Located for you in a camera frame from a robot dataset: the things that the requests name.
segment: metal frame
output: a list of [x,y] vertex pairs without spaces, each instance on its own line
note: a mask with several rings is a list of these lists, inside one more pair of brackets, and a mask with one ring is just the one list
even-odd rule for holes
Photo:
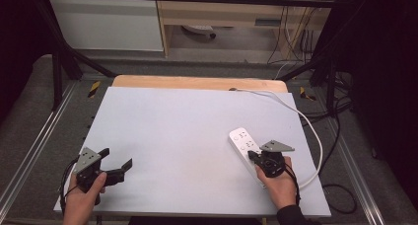
[[[53,53],[53,67],[54,67],[54,108],[57,109],[53,112],[45,124],[44,129],[39,134],[39,137],[36,139],[33,148],[27,155],[27,158],[22,163],[21,167],[18,170],[18,174],[11,180],[9,183],[6,191],[0,197],[0,224],[2,223],[3,219],[5,218],[8,210],[10,209],[13,201],[15,200],[19,190],[23,186],[31,168],[33,167],[38,155],[40,154],[43,145],[45,144],[46,140],[48,139],[50,132],[53,130],[56,122],[59,120],[63,110],[65,109],[66,105],[68,104],[69,99],[71,98],[71,93],[75,88],[75,84],[70,88],[70,90],[65,91],[64,93],[64,102],[59,105],[62,100],[62,82],[61,82],[61,66],[67,70],[67,74],[72,79],[80,79],[82,78],[83,74],[79,66],[77,65],[75,58],[80,61],[83,61],[90,65],[92,68],[99,70],[100,72],[104,73],[107,77],[114,77],[116,74],[104,69],[99,64],[95,63],[94,61],[90,60],[86,56],[82,55],[81,53],[74,50],[68,43],[66,43],[65,38],[63,37],[59,25],[54,19],[53,14],[50,14],[50,9],[47,9],[45,5],[46,0],[34,0],[36,3],[36,7],[38,8],[39,12],[41,13],[44,21],[47,23],[48,27],[50,28],[52,38],[54,43],[56,44],[57,52]],[[153,1],[178,1],[178,2],[202,2],[202,3],[226,3],[226,4],[248,4],[248,5],[270,5],[270,6],[297,6],[297,7],[316,7],[316,8],[351,8],[352,4],[347,2],[335,2],[330,0],[153,0]],[[301,69],[300,72],[304,72],[307,68]],[[329,121],[329,124],[335,133],[335,128],[332,120]],[[364,181],[351,153],[345,144],[344,139],[342,138],[342,143],[340,143],[340,155],[343,159],[343,162],[349,171],[349,175],[353,185],[356,189],[357,194],[362,202],[364,207],[366,216],[369,219],[371,224],[384,224],[382,215],[376,203],[367,187],[366,182]]]

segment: gray carpet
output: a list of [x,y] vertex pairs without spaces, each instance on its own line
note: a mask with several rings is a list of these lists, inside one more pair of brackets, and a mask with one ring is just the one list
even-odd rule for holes
[[[105,67],[123,74],[204,76],[272,79],[278,66],[260,64],[224,64],[224,63],[185,63],[159,61],[103,61]],[[85,67],[85,72],[95,71]],[[34,142],[52,107],[51,63],[47,58],[40,59],[35,65],[34,74],[26,90],[15,104],[13,111],[0,128],[0,191],[3,191],[17,171],[26,152]],[[298,79],[288,83],[289,91],[294,94],[297,107],[302,112],[321,112],[318,101],[300,98],[300,87],[309,88],[304,73]],[[93,99],[87,98],[94,80],[83,80],[71,98],[71,101],[55,126],[48,142],[24,184],[21,192],[10,209],[7,218],[35,218],[47,220],[62,219],[59,213],[52,211],[58,197],[57,189],[65,166],[74,158],[88,134],[90,125],[100,106],[105,89],[111,79],[103,80]],[[386,223],[418,224],[417,211],[399,187],[396,179],[384,161],[372,157],[371,149],[356,115],[345,112],[341,115],[341,128],[350,150],[360,166],[371,192],[378,204]],[[333,142],[326,120],[314,125],[325,153]],[[317,161],[318,150],[313,134],[305,127],[313,158]],[[340,184],[354,192],[350,179],[337,151],[330,158],[321,176],[323,184]],[[347,193],[339,189],[329,189],[326,197],[336,207],[346,210],[352,206]],[[355,213],[345,215],[335,211],[332,217],[320,219],[323,223],[367,224],[368,220],[361,204]],[[127,220],[128,218],[107,218],[104,220]]]

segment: aluminum rail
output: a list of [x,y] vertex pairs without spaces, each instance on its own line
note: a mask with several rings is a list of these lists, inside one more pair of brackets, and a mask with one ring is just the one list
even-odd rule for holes
[[55,125],[58,120],[61,118],[64,113],[70,99],[73,95],[74,90],[78,87],[78,81],[74,81],[72,84],[69,84],[63,94],[63,101],[58,109],[52,112],[37,136],[34,144],[23,160],[21,166],[15,173],[15,176],[10,180],[6,189],[0,196],[0,224],[3,223],[3,220],[6,218],[9,209],[12,207],[13,202],[19,194],[19,191],[23,187],[26,179],[28,178],[32,168],[34,167],[37,158],[42,152],[43,147],[49,139]]
[[[321,107],[324,111],[326,111],[325,96],[323,95],[321,89],[314,88],[314,92],[318,97]],[[330,129],[335,136],[337,132],[336,120],[330,117],[327,120]],[[341,160],[344,163],[348,176],[350,177],[353,188],[357,193],[369,223],[371,225],[384,225],[381,211],[379,210],[378,205],[376,204],[375,199],[373,198],[372,193],[366,183],[366,180],[363,178],[360,168],[357,166],[357,163],[351,154],[349,146],[347,145],[347,142],[345,141],[342,134],[340,134],[338,146],[338,152]]]

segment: finger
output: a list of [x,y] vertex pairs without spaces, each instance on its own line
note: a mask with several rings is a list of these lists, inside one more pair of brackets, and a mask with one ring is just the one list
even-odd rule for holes
[[71,174],[70,177],[70,186],[69,188],[74,188],[77,185],[77,176],[75,174]]
[[285,163],[292,168],[292,159],[288,156],[284,156],[285,158]]
[[264,172],[262,171],[262,169],[258,165],[255,165],[255,171],[257,172],[257,177],[260,180],[263,180],[265,178]]
[[87,192],[87,195],[91,197],[91,199],[96,199],[96,196],[98,196],[99,192],[102,190],[102,188],[105,185],[105,179],[107,177],[106,173],[101,173],[93,182],[92,187],[90,187],[89,191]]

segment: white power strip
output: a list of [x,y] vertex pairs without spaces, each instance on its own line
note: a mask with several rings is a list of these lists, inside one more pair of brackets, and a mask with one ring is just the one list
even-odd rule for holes
[[254,151],[257,154],[261,153],[261,149],[255,143],[255,141],[244,128],[238,128],[230,132],[230,143],[252,177],[255,178],[255,180],[261,185],[262,188],[265,188],[264,183],[262,183],[261,180],[257,177],[254,163],[248,158],[249,150]]

